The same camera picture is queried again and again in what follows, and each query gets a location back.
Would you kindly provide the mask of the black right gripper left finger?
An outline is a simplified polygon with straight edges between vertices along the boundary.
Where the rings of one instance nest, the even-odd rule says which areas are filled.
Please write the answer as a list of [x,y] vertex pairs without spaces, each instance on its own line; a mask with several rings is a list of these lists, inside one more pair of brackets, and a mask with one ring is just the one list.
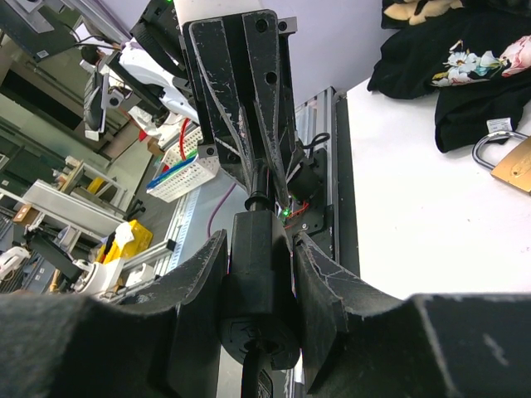
[[122,303],[1,297],[4,397],[213,397],[227,233]]

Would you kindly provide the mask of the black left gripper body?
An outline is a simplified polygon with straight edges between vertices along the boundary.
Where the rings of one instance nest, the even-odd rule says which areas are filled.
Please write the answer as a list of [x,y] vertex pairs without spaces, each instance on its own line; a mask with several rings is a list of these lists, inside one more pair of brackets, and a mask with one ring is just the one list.
[[326,155],[297,135],[290,67],[294,18],[186,22],[183,53],[203,145],[251,195],[314,195]]

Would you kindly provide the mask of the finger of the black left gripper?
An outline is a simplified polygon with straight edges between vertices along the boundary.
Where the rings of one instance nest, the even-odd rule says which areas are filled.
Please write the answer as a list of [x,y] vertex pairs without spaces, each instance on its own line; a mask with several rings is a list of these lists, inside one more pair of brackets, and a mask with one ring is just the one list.
[[288,169],[295,150],[290,23],[280,20],[270,9],[247,12],[242,22],[253,89],[253,155],[269,172],[274,198],[286,207],[289,204]]
[[250,195],[257,167],[255,86],[248,18],[207,18],[183,25],[197,112],[206,140],[222,141],[237,159],[221,156],[222,168]]

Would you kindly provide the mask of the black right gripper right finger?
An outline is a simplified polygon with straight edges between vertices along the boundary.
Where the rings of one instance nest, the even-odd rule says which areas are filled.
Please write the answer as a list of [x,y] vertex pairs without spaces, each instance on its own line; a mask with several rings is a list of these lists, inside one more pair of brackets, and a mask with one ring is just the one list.
[[313,397],[527,397],[527,294],[400,300],[294,242],[304,383]]

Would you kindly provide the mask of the large brass padlock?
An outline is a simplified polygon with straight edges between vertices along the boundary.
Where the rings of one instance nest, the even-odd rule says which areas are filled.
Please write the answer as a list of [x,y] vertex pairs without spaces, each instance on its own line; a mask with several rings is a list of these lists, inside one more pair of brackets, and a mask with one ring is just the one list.
[[[519,140],[519,144],[496,165],[482,158],[482,150],[487,143],[509,138]],[[487,169],[494,179],[530,195],[530,137],[528,135],[514,131],[489,133],[475,144],[471,155],[474,161]]]

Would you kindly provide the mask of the black padlock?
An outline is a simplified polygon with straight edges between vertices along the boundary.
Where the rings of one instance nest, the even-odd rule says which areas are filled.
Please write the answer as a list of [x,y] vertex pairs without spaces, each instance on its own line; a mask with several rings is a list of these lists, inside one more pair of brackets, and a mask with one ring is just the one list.
[[218,333],[238,362],[260,349],[272,369],[287,370],[300,357],[300,313],[292,289],[290,244],[274,212],[274,194],[268,167],[257,163],[246,209],[233,220]]

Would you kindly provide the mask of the black floral plush pillow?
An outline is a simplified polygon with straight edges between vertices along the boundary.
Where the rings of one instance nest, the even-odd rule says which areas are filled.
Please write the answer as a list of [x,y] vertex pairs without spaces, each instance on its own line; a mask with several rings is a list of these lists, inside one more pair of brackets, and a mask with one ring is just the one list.
[[450,10],[471,8],[473,10],[493,9],[525,17],[530,16],[530,1],[382,1],[381,28],[403,29],[440,17]]

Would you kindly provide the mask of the yellow crate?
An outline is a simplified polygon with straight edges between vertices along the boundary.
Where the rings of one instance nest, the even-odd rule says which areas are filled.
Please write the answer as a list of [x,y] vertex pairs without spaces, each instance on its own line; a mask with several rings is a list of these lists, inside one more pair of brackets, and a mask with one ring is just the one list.
[[138,220],[121,223],[99,249],[95,262],[108,264],[119,258],[130,259],[147,250],[153,233]]

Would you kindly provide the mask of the black floral garment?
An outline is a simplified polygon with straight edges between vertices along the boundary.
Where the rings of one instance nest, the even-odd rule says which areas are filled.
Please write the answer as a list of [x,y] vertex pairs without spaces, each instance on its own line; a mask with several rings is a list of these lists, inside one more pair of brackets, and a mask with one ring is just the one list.
[[394,100],[436,93],[441,153],[515,131],[530,101],[530,18],[469,7],[405,27],[382,45],[367,88]]

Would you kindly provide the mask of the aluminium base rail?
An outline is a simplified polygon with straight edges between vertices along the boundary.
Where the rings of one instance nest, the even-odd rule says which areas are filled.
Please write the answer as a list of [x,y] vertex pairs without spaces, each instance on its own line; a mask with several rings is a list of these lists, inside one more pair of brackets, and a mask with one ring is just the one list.
[[137,198],[146,206],[140,223],[153,233],[152,244],[174,242],[173,252],[153,262],[156,277],[163,276],[189,259],[207,239],[207,233],[224,228],[231,234],[233,217],[244,210],[245,190],[235,186],[231,177],[220,171],[211,181],[190,191],[172,203],[149,195],[145,186],[162,170],[150,162],[141,180]]

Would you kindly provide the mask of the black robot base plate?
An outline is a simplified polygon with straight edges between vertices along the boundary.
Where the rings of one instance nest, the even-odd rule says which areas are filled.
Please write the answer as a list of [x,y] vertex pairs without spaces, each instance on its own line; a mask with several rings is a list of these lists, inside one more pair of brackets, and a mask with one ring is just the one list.
[[286,221],[289,237],[304,232],[332,260],[359,276],[360,259],[353,165],[344,92],[328,89],[307,100],[295,111],[298,138],[314,146],[312,170],[319,176],[322,191],[310,204],[292,208],[299,212]]

